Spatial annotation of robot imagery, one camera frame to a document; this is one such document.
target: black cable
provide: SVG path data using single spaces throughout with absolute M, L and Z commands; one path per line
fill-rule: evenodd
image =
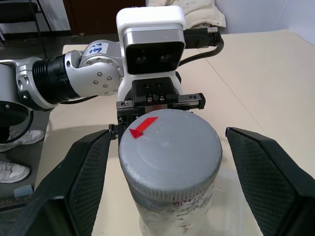
M 60 104 L 77 104 L 77 103 L 80 103 L 80 102 L 89 101 L 89 100 L 91 100 L 92 98 L 95 98 L 95 97 L 98 97 L 98 96 L 96 95 L 96 96 L 91 96 L 91 97 L 85 97 L 85 98 L 82 98 L 82 99 L 79 99 L 79 100 L 62 102 Z
M 0 141 L 0 144 L 8 144 L 8 143 L 14 142 L 14 141 L 18 140 L 19 138 L 21 138 L 23 135 L 25 135 L 26 132 L 30 129 L 31 124 L 33 122 L 33 119 L 34 119 L 34 111 L 31 111 L 30 112 L 29 123 L 27 124 L 25 129 L 18 136 L 16 136 L 15 138 L 10 139 L 10 140 L 6 140 L 6 141 Z
M 182 60 L 180 63 L 179 63 L 179 66 L 181 65 L 185 65 L 186 63 L 188 62 L 192 62 L 193 60 L 198 60 L 198 59 L 202 59 L 202 58 L 209 58 L 209 57 L 213 57 L 215 55 L 217 55 L 219 52 L 222 51 L 224 47 L 224 41 L 223 39 L 221 38 L 217 47 L 212 50 L 212 51 L 209 51 L 209 52 L 205 52 L 205 53 L 200 53 L 200 54 L 197 54 L 197 55 L 194 55 L 194 56 L 191 56 L 189 58 L 186 58 L 184 60 Z

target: floor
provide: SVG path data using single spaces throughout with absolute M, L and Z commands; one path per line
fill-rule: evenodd
M 89 44 L 98 39 L 107 39 L 111 41 L 118 41 L 118 36 L 116 34 L 107 35 L 86 35 L 86 36 L 69 36 L 69 37 L 56 37 L 56 38 L 44 38 L 44 43 L 47 51 L 48 57 L 56 57 L 62 53 L 63 46 L 65 44 Z M 0 43 L 0 60 L 2 59 L 23 59 L 28 57 L 40 57 L 44 58 L 42 52 L 41 44 L 39 39 L 27 39 L 27 40 L 10 40 L 6 41 L 4 44 Z M 49 120 L 49 112 L 37 112 L 34 113 L 34 121 L 30 130 L 41 129 L 46 130 Z M 12 129 L 24 129 L 27 120 Z M 31 174 L 23 181 L 13 183 L 13 184 L 1 184 L 0 183 L 0 236 L 1 230 L 7 232 L 8 222 L 4 221 L 3 215 L 7 216 L 16 215 L 12 210 L 1 211 L 2 207 L 7 207 L 8 204 L 14 204 L 15 198 L 13 190 L 24 186 L 32 185 L 34 188 L 37 170 L 39 166 L 41 151 L 42 151 L 43 141 L 29 145 L 29 146 L 19 146 L 12 150 L 1 153 L 0 161 L 9 161 L 18 163 L 21 165 L 28 166 L 31 169 Z

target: red arrow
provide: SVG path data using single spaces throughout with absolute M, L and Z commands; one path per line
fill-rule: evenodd
M 143 131 L 145 131 L 154 121 L 156 121 L 157 117 L 149 117 L 146 118 L 136 129 L 130 129 L 130 133 L 132 136 L 137 139 L 143 135 Z

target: handwritten label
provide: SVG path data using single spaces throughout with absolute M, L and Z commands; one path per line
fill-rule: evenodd
M 84 51 L 84 56 L 89 56 L 96 53 L 106 54 L 108 49 L 108 43 L 95 43 Z

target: black chair leg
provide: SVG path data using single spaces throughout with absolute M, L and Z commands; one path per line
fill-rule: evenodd
M 48 23 L 47 17 L 46 17 L 46 15 L 45 15 L 45 12 L 44 12 L 43 8 L 41 7 L 41 4 L 40 4 L 39 0 L 36 0 L 36 2 L 37 2 L 38 6 L 39 6 L 39 8 L 40 8 L 41 13 L 43 14 L 43 16 L 44 16 L 44 18 L 45 18 L 45 21 L 46 21 L 46 24 L 47 24 L 47 26 L 48 26 L 48 28 L 49 28 L 49 31 L 52 32 L 52 30 L 51 30 L 51 28 L 50 28 L 50 25 L 49 25 L 49 23 Z
M 37 19 L 36 19 L 36 15 L 35 15 L 35 12 L 34 12 L 34 9 L 32 7 L 32 0 L 29 0 L 29 3 L 30 3 L 30 8 L 31 8 L 31 12 L 33 14 L 33 17 L 34 17 L 34 21 L 35 21 L 35 25 L 36 25 L 36 28 L 37 28 L 37 32 L 38 32 L 38 37 L 41 41 L 41 46 L 43 48 L 43 52 L 44 52 L 44 55 L 45 55 L 45 59 L 47 59 L 47 53 L 46 53 L 46 49 L 45 49 L 45 45 L 44 45 L 44 41 L 41 37 L 41 32 L 39 30 L 39 26 L 38 26 L 38 22 L 37 22 Z

